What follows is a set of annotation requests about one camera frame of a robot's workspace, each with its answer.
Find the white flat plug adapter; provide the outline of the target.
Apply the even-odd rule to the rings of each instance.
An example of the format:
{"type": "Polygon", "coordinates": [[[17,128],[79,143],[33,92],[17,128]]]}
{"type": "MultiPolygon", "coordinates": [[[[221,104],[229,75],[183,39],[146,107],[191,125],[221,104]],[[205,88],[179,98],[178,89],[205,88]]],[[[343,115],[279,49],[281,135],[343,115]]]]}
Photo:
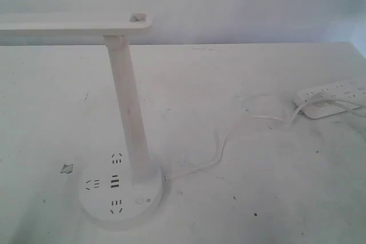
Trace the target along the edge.
{"type": "Polygon", "coordinates": [[[345,112],[344,109],[328,102],[317,102],[302,109],[302,112],[310,119],[319,119],[330,115],[345,112]]]}

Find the white power strip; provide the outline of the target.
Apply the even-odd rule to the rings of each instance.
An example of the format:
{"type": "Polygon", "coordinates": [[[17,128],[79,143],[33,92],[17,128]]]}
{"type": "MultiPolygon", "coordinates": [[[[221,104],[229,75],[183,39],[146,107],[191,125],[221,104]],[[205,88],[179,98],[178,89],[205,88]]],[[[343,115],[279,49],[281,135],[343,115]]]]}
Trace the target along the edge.
{"type": "Polygon", "coordinates": [[[346,79],[327,85],[316,86],[298,91],[294,96],[294,103],[302,105],[309,99],[316,98],[342,99],[347,102],[365,103],[365,77],[346,79]]]}

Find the white desk lamp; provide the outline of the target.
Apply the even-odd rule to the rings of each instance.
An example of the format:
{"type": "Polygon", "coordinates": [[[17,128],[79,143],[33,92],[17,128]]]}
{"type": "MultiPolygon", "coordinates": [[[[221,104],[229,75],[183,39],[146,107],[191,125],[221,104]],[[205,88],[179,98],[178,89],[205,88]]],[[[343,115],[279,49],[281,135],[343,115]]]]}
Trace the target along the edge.
{"type": "Polygon", "coordinates": [[[86,215],[108,230],[130,228],[151,215],[164,192],[161,167],[149,156],[128,36],[146,31],[146,12],[2,14],[2,37],[102,37],[108,49],[126,152],[96,160],[79,177],[86,215]]]}

